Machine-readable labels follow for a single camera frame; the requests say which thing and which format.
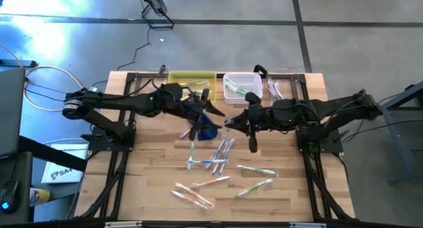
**metal frame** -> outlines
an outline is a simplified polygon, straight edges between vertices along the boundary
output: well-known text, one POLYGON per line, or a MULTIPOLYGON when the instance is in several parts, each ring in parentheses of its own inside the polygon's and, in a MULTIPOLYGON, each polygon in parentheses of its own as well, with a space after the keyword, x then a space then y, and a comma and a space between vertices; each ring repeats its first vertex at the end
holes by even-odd
MULTIPOLYGON (((130 93, 131 83, 137 77, 141 79, 141 77, 139 76, 138 73, 128 73, 126 75, 126 83, 125 83, 123 95, 130 93)), ((126 113, 126 111, 124 111, 124 110, 120 111, 119 118, 118 118, 119 122, 124 121, 125 113, 126 113)), ((129 122, 128 122, 129 126, 134 125, 134 119, 135 119, 135 113, 131 112, 129 122)), ((108 184, 110 182, 110 179, 113 177, 113 175, 115 173, 115 166, 116 166, 116 160, 118 158, 118 153, 119 152, 117 152, 117 151, 113 151, 111 156, 110 156, 110 162, 109 162, 109 165, 108 165, 108 171, 107 171, 107 176, 106 176, 106 184, 108 184)), ((123 162, 124 172, 118 180, 118 187, 116 188, 116 195, 115 195, 115 198, 114 198, 113 209, 112 209, 112 213, 110 214, 111 217, 116 217, 116 219, 117 219, 118 214, 119 214, 120 199, 122 197, 122 189, 123 189, 124 180, 125 180, 125 171, 126 171, 126 163, 128 162, 128 155, 129 155, 129 152, 127 152, 127 151, 122 152, 121 163, 123 162)), ((108 199, 109 199, 109 194, 106 195, 106 197, 105 197, 105 199, 104 199, 104 201, 101 205, 99 217, 106 217, 106 212, 107 212, 107 207, 108 207, 108 199)))
POLYGON ((39 159, 53 162, 57 165, 61 165, 67 168, 76 169, 78 171, 85 172, 87 167, 87 161, 71 154, 68 154, 57 149, 53 149, 47 145, 43 145, 28 139, 24 136, 19 136, 18 142, 18 153, 31 152, 34 157, 39 159))
MULTIPOLYGON (((396 96, 395 98, 391 99, 390 101, 386 102, 385 104, 383 104, 381 106, 381 111, 383 113, 383 117, 386 121, 386 124, 392 124, 392 118, 391 118, 391 113, 390 111, 392 110, 398 110, 400 109, 400 106, 403 105, 404 103, 418 97, 418 95, 420 93, 423 93, 423 81, 420 82, 417 85, 414 85, 413 87, 408 88, 407 90, 405 90, 404 92, 402 92, 401 94, 399 94, 398 96, 396 96)), ((407 108, 407 110, 419 110, 419 108, 407 108)), ((401 158, 401 163, 403 164, 403 173, 399 176, 391 176, 387 179, 387 182, 389 184, 396 184, 400 181, 405 181, 405 180, 412 180, 412 179, 417 179, 417 178, 423 178, 423 171, 414 171, 407 158, 406 155, 404 154, 404 148, 401 147, 401 144, 398 141, 398 133, 395 131, 395 127, 394 126, 388 126, 388 131, 389 131, 389 135, 391 136, 391 139, 393 141, 394 144, 394 148, 397 151, 397 153, 399 154, 400 158, 401 158)))
MULTIPOLYGON (((143 76, 154 76, 155 74, 146 74, 144 73, 143 76)), ((217 78, 222 78, 224 73, 218 73, 217 78)), ((263 79, 266 78, 267 74, 260 75, 263 79)), ((128 73, 126 77, 126 84, 124 89, 124 94, 129 93, 131 82, 137 77, 137 73, 128 73)), ((301 85, 301 91, 303 93, 304 99, 308 99, 308 91, 305 81, 304 74, 295 74, 295 75, 273 75, 275 79, 287 79, 295 82, 291 85, 291 89, 293 91, 293 95, 297 93, 297 83, 301 85)), ((125 116, 125 112, 121 111, 119 115, 119 121, 123 122, 125 116)), ((130 119, 135 118, 135 113, 130 113, 130 119)), ((4 227, 76 227, 85 228, 85 227, 121 227, 118 225, 118 213, 120 207, 120 201, 122 197, 122 190, 123 184, 125 179, 125 170, 126 164, 128 162, 128 155, 129 152, 122 152, 122 159, 120 161, 120 165, 115 172, 115 164, 118 156, 117 151, 112 152, 112 156, 110 158, 110 164, 108 168, 108 174, 106 177, 106 187, 104 188, 102 194, 99 196, 102 197, 102 203, 100 208, 100 213, 98 217, 93 217, 96 212, 89 213, 90 216, 86 217, 75 217, 70 220, 64 221, 47 221, 41 223, 26 223, 26 224, 19 224, 19 225, 12 225, 12 226, 4 226, 4 227), (116 196, 114 199, 114 204, 112 208, 112 212, 109 216, 106 216, 107 211, 107 204, 109 199, 109 193, 111 187, 115 183, 118 183, 116 188, 116 196)), ((243 221, 134 221, 136 227, 148 227, 148 226, 175 226, 179 228, 189 227, 189 226, 207 226, 209 228, 225 228, 225 227, 345 227, 345 228, 354 228, 354 227, 374 227, 374 228, 382 228, 382 227, 404 227, 400 225, 387 225, 387 224, 380 224, 380 223, 368 223, 362 222, 357 219, 352 219, 348 215, 346 215, 340 206, 336 203, 334 198, 330 195, 329 191, 326 188, 325 180, 323 176, 323 168, 321 164, 320 152, 315 153, 315 162, 316 162, 316 171, 314 171, 313 166, 310 162, 310 152, 304 151, 303 152, 303 159, 305 164, 305 174, 307 179, 307 185, 309 189, 309 196, 311 201, 311 212, 313 216, 313 222, 306 222, 306 223, 299 223, 299 222, 243 222, 243 221), (324 201, 324 208, 325 208, 325 217, 321 217, 319 214, 319 210, 317 207, 317 200, 316 194, 314 190, 314 183, 317 185, 319 190, 321 191, 322 198, 324 201), (339 219, 332 219, 331 218, 331 210, 333 209, 334 213, 338 216, 339 219)))

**wooden table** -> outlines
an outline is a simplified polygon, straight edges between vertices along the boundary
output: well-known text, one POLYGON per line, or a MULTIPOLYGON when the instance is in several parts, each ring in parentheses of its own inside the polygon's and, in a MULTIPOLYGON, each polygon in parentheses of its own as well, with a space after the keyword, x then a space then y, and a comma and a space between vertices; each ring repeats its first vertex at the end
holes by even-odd
MULTIPOLYGON (((106 93, 121 95, 124 90, 127 72, 110 73, 106 93)), ((325 82, 320 73, 307 73, 309 98, 327 100, 325 82)), ((268 104, 267 88, 263 84, 263 104, 268 104)), ((141 92, 154 90, 152 85, 141 92)), ((215 107, 228 116, 236 116, 244 106, 225 104, 221 79, 217 83, 215 107)), ((118 112, 102 110, 111 120, 118 119, 118 112)), ((210 116, 217 124, 223 125, 223 118, 210 116)), ((311 208, 302 155, 297 151, 295 132, 283 135, 279 132, 257 133, 258 152, 250 153, 248 138, 241 132, 232 131, 236 144, 229 154, 229 163, 223 174, 231 180, 214 184, 199 190, 200 195, 215 204, 209 213, 195 208, 192 204, 171 195, 176 190, 175 182, 186 186, 193 182, 212 179, 211 171, 202 165, 194 166, 186 172, 190 144, 187 139, 179 139, 179 134, 188 128, 180 118, 160 114, 155 118, 137 117, 137 136, 134 150, 130 153, 119 220, 166 220, 166 221, 311 221, 311 208), (278 171, 273 185, 261 188, 244 198, 234 195, 243 188, 265 180, 263 174, 240 171, 237 165, 260 167, 278 171)), ((221 130, 213 141, 200 141, 195 151, 195 159, 208 159, 220 138, 226 134, 221 130)), ((87 166, 75 215, 80 215, 94 202, 104 187, 110 152, 101 152, 93 157, 87 166)), ((347 214, 354 217, 350 192, 344 167, 332 154, 322 154, 323 170, 327 188, 347 214)), ((319 210, 323 214, 320 193, 317 192, 319 210)), ((109 199, 108 212, 114 200, 114 189, 109 199)))

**gray floor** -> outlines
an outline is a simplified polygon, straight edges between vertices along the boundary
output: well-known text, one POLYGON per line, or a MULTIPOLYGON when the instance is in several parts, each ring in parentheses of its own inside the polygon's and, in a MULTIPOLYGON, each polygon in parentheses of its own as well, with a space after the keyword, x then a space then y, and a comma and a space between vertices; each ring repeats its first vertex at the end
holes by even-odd
MULTIPOLYGON (((67 17, 139 19, 139 0, 5 0, 0 13, 67 17)), ((164 0, 169 16, 188 20, 295 20, 291 0, 164 0)), ((422 0, 299 0, 303 20, 421 22, 422 0)), ((0 22, 0 44, 22 59, 56 65, 89 86, 132 59, 146 43, 144 24, 45 23, 37 17, 0 22)), ((313 72, 323 73, 330 98, 365 88, 376 100, 423 80, 423 28, 305 27, 313 72)), ((151 45, 140 50, 140 70, 165 64, 171 70, 250 71, 260 63, 269 69, 296 67, 304 72, 296 26, 176 25, 173 31, 151 31, 151 45)), ((0 52, 0 57, 9 56, 0 52)), ((77 85, 61 73, 41 69, 35 83, 63 91, 77 85)), ((48 91, 42 93, 60 97, 48 91)), ((31 95, 38 104, 60 108, 59 102, 31 95)), ((364 128, 383 125, 378 119, 364 128)), ((345 126, 354 130, 357 122, 345 126)), ((88 124, 66 120, 24 102, 21 134, 37 141, 79 137, 88 124)), ((388 176, 401 168, 386 129, 359 135, 344 144, 356 215, 364 221, 423 226, 423 180, 395 186, 388 176)), ((34 162, 34 176, 44 170, 34 162)), ((63 218, 69 199, 36 208, 36 220, 63 218)))

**white basket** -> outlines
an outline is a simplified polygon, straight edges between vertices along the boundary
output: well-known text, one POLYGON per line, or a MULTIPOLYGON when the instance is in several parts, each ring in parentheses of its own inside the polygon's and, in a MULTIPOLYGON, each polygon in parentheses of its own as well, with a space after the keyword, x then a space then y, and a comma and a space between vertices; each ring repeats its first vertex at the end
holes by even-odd
POLYGON ((257 73, 226 73, 223 76, 223 95, 227 104, 248 104, 245 95, 240 95, 228 89, 225 80, 231 80, 248 92, 253 92, 259 98, 263 96, 262 79, 257 73))

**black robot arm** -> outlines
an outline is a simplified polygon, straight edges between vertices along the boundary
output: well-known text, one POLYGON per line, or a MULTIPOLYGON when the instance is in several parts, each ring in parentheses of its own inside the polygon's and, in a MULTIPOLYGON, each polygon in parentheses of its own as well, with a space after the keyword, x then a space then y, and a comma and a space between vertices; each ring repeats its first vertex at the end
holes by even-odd
MULTIPOLYGON (((66 94, 62 114, 69 119, 84 119, 105 131, 106 136, 114 141, 124 141, 131 132, 131 128, 123 122, 113 122, 97 112, 95 108, 127 110, 141 116, 155 117, 161 112, 172 114, 193 122, 198 122, 203 111, 224 116, 222 112, 213 107, 208 100, 208 89, 203 90, 200 96, 191 93, 181 100, 182 88, 178 83, 161 85, 151 93, 141 93, 137 96, 121 96, 96 93, 81 89, 74 93, 66 94)), ((213 124, 195 124, 193 130, 206 128, 220 128, 213 124)))
POLYGON ((259 131, 288 132, 305 126, 308 129, 306 140, 318 143, 331 131, 353 120, 372 120, 381 115, 377 103, 365 90, 329 101, 282 99, 270 107, 261 106, 261 100, 253 93, 247 93, 245 100, 249 102, 248 108, 228 120, 225 126, 249 136, 249 147, 253 153, 257 152, 255 133, 259 131))

